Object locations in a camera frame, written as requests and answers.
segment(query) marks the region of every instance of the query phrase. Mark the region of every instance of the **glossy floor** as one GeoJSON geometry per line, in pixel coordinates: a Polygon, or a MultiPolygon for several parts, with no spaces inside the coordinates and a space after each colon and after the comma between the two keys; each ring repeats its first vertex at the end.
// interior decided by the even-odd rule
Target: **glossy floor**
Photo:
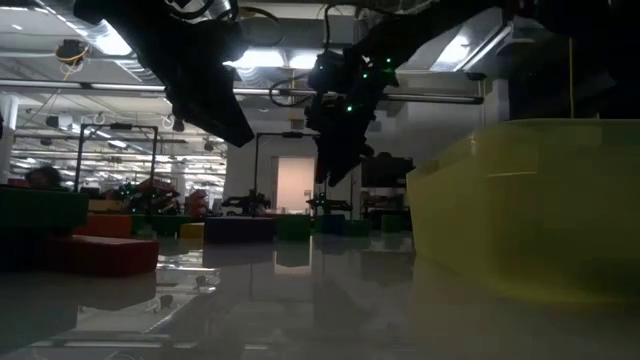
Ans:
{"type": "Polygon", "coordinates": [[[1,359],[638,359],[632,307],[498,297],[410,237],[165,242],[126,279],[4,274],[1,359]]]}

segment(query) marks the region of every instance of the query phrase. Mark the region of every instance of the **red foam block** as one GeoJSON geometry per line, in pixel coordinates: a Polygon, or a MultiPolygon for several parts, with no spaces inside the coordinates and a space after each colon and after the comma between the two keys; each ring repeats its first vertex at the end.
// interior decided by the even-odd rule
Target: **red foam block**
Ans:
{"type": "Polygon", "coordinates": [[[155,241],[76,235],[45,241],[43,250],[43,265],[49,270],[115,277],[154,271],[160,246],[155,241]]]}

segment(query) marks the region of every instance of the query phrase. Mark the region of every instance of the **doorway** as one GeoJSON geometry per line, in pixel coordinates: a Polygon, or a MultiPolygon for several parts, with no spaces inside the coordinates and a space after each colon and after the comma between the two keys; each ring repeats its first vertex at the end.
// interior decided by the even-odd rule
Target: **doorway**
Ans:
{"type": "Polygon", "coordinates": [[[278,213],[308,214],[307,200],[313,196],[315,159],[312,157],[278,158],[278,186],[276,209],[278,213]]]}

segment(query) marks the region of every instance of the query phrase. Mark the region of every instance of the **person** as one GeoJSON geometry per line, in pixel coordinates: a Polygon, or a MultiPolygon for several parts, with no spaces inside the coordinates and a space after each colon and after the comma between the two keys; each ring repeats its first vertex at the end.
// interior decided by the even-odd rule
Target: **person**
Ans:
{"type": "Polygon", "coordinates": [[[52,190],[62,188],[62,176],[60,172],[49,165],[31,170],[25,175],[25,179],[33,189],[52,190]]]}

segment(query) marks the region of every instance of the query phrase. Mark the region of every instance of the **ceiling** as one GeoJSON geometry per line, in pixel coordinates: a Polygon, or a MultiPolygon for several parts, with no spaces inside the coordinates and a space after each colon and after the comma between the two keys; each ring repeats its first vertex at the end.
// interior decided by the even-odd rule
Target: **ceiling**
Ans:
{"type": "MultiPolygon", "coordinates": [[[[31,79],[31,80],[56,80],[62,81],[67,75],[66,68],[52,56],[63,39],[80,39],[80,36],[69,25],[68,19],[54,15],[43,9],[18,10],[15,8],[2,7],[8,4],[0,0],[0,78],[2,79],[31,79]]],[[[384,1],[382,5],[388,9],[406,9],[407,6],[416,6],[420,2],[384,1]]],[[[324,37],[324,25],[321,17],[322,4],[311,2],[290,2],[290,1],[259,1],[257,3],[241,2],[241,5],[256,6],[272,12],[281,18],[281,28],[285,34],[286,41],[281,44],[280,51],[284,55],[285,61],[289,61],[296,51],[316,50],[321,47],[324,37]]],[[[339,39],[336,46],[340,47],[342,41],[344,45],[352,42],[356,36],[354,33],[355,20],[353,18],[353,8],[340,7],[332,10],[332,21],[336,24],[335,34],[332,39],[339,39]]],[[[459,37],[462,31],[471,31],[477,35],[478,39],[486,38],[489,31],[499,23],[499,16],[496,18],[495,10],[484,14],[465,26],[452,29],[440,37],[425,44],[411,60],[398,71],[400,83],[403,84],[404,92],[429,92],[453,95],[475,94],[475,83],[460,80],[460,74],[444,74],[435,78],[430,73],[443,52],[453,41],[459,37]]],[[[247,29],[253,29],[252,34],[260,36],[263,33],[273,32],[268,26],[259,21],[247,23],[247,29]]],[[[477,65],[474,71],[486,71],[492,77],[504,75],[508,71],[508,62],[496,61],[495,51],[489,53],[477,65]]],[[[288,69],[261,69],[261,84],[271,84],[279,79],[291,76],[288,69]]],[[[110,61],[108,56],[101,54],[94,49],[89,58],[84,62],[81,71],[69,74],[68,81],[89,82],[89,83],[117,83],[117,84],[140,84],[141,81],[126,71],[115,61],[110,61]]],[[[251,87],[254,82],[238,78],[236,87],[251,87]]],[[[304,86],[304,82],[299,82],[296,86],[304,86]]],[[[39,162],[52,162],[60,166],[67,177],[71,177],[71,169],[75,166],[72,152],[77,150],[78,141],[73,137],[78,135],[77,129],[69,127],[65,129],[54,129],[47,127],[45,121],[51,115],[70,115],[74,124],[80,123],[101,123],[127,122],[136,125],[159,126],[161,132],[161,142],[158,144],[158,154],[165,156],[157,170],[162,174],[169,174],[171,164],[179,166],[187,163],[187,167],[200,170],[207,162],[214,162],[211,169],[218,174],[219,178],[224,177],[224,164],[226,164],[226,145],[219,142],[215,137],[208,136],[202,130],[187,125],[183,133],[175,133],[170,129],[171,121],[167,116],[171,112],[170,104],[157,95],[149,96],[144,93],[131,94],[128,96],[109,96],[105,94],[54,94],[53,92],[42,92],[41,90],[24,89],[21,91],[11,90],[8,93],[16,95],[20,99],[18,114],[17,135],[18,140],[15,149],[19,151],[40,150],[48,151],[50,154],[37,153],[16,153],[24,159],[33,159],[39,162]],[[41,145],[42,137],[54,137],[50,146],[41,145]],[[215,145],[213,151],[206,151],[204,145],[211,141],[215,145]],[[168,156],[199,155],[208,156],[202,159],[189,158],[169,158],[168,156]]],[[[249,119],[255,132],[258,131],[287,131],[290,130],[291,119],[303,119],[304,114],[301,108],[283,109],[274,106],[268,99],[262,97],[238,97],[245,116],[249,119]]],[[[382,103],[380,119],[393,122],[402,104],[382,103]]],[[[382,127],[382,135],[392,136],[394,126],[382,127]]],[[[148,170],[148,158],[151,152],[151,143],[146,139],[150,134],[143,134],[138,131],[130,132],[126,135],[117,134],[109,129],[103,129],[103,133],[115,138],[138,139],[140,141],[131,142],[127,148],[109,147],[107,138],[96,138],[103,141],[88,142],[85,151],[89,153],[102,152],[104,155],[90,155],[91,161],[95,161],[93,168],[111,169],[114,171],[138,171],[142,173],[148,170]],[[111,157],[120,157],[120,163],[111,163],[107,160],[111,157]]],[[[14,163],[16,172],[24,172],[27,167],[17,164],[29,165],[32,160],[16,158],[14,163]]],[[[92,168],[93,163],[85,163],[87,168],[92,168]]],[[[92,173],[83,174],[84,177],[95,178],[92,173]]],[[[198,177],[189,174],[189,181],[194,184],[213,182],[219,186],[220,181],[211,177],[198,177]]],[[[106,180],[121,180],[116,176],[106,180]]]]}

